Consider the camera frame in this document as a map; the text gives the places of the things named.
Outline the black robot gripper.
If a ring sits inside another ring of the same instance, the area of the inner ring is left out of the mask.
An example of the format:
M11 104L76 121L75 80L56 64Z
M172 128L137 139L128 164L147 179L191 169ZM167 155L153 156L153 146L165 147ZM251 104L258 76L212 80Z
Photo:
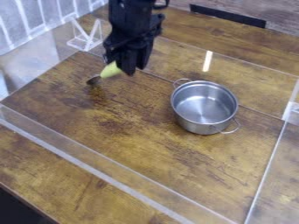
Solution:
M116 62L129 76L136 67L144 69L149 60L155 38L163 30L164 14L153 10L165 8L156 0L108 0L111 33L104 40L107 62Z

